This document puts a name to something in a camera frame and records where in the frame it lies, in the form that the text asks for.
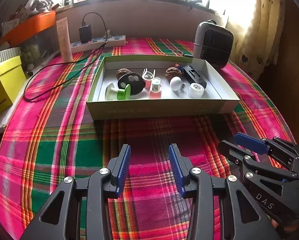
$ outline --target walnut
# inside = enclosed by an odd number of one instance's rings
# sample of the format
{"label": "walnut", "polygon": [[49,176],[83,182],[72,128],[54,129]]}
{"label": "walnut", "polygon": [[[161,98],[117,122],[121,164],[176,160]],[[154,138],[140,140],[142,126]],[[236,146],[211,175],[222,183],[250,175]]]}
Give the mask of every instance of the walnut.
{"label": "walnut", "polygon": [[119,80],[122,76],[124,76],[127,73],[131,73],[131,71],[127,68],[121,68],[117,70],[116,78]]}
{"label": "walnut", "polygon": [[180,77],[182,76],[182,72],[175,67],[170,67],[165,72],[165,77],[168,81],[171,81],[173,77]]}

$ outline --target power strip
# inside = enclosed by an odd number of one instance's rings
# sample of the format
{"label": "power strip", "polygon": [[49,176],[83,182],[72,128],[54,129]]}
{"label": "power strip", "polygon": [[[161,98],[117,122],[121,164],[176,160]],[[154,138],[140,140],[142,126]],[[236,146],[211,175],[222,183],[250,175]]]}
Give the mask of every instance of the power strip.
{"label": "power strip", "polygon": [[[72,43],[71,50],[72,53],[81,52],[81,51],[87,51],[87,50],[93,50],[98,49],[105,41],[105,38],[94,38],[90,42],[87,43],[81,43],[80,41]],[[126,36],[112,36],[111,38],[107,39],[107,44],[105,45],[105,48],[108,47],[118,47],[118,46],[125,46],[126,44]]]}

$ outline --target striped tablecloth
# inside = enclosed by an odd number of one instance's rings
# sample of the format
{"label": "striped tablecloth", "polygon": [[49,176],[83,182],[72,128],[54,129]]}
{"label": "striped tablecloth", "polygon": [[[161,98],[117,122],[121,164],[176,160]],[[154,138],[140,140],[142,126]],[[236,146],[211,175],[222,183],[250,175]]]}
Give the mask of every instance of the striped tablecloth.
{"label": "striped tablecloth", "polygon": [[[123,47],[107,48],[108,55],[192,53],[193,43],[151,38],[128,39]],[[76,53],[78,60],[88,55]],[[85,64],[53,66],[42,71],[28,90],[38,94],[73,76]],[[73,80],[38,102],[21,100],[0,146],[0,222],[19,239],[49,194],[65,176],[83,178],[131,146],[131,165],[123,196],[109,201],[114,239],[186,239],[191,200],[176,191],[168,160],[168,145],[177,143],[183,156],[213,176],[225,178],[238,171],[219,155],[220,140],[233,141],[236,132],[254,137],[278,136],[293,140],[279,111],[260,87],[235,65],[219,73],[240,103],[231,114],[97,121],[86,107],[99,60]],[[279,166],[267,156],[262,162]],[[220,219],[215,201],[215,236]],[[81,238],[85,235],[85,216]]]}

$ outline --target window sill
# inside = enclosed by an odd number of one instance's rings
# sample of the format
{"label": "window sill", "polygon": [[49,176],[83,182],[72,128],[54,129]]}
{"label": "window sill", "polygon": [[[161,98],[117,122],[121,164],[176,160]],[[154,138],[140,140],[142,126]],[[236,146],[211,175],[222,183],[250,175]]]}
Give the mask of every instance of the window sill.
{"label": "window sill", "polygon": [[[68,9],[76,8],[76,7],[79,7],[79,6],[89,5],[89,4],[98,3],[98,2],[107,2],[107,1],[117,1],[117,0],[85,0],[85,1],[80,1],[80,2],[77,2],[77,3],[74,3],[74,4],[59,7],[59,8],[56,9],[56,13],[60,13],[60,12],[66,11]],[[189,10],[190,10],[190,7],[192,6],[195,9],[199,9],[199,10],[211,13],[213,15],[220,16],[220,17],[222,16],[220,13],[218,13],[216,11],[213,11],[209,8],[206,8],[204,6],[197,5],[197,4],[192,4],[190,2],[185,2],[185,1],[182,1],[182,0],[152,0],[152,1],[161,1],[161,2],[169,2],[169,3],[180,4],[180,5],[187,6],[189,8]]]}

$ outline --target black oval object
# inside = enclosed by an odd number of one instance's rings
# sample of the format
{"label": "black oval object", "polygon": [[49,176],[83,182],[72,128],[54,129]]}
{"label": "black oval object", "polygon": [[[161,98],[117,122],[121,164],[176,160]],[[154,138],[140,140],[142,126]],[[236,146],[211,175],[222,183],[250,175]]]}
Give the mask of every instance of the black oval object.
{"label": "black oval object", "polygon": [[131,96],[141,93],[145,87],[143,78],[139,74],[133,72],[122,76],[117,83],[119,89],[125,89],[127,84],[131,86]]}

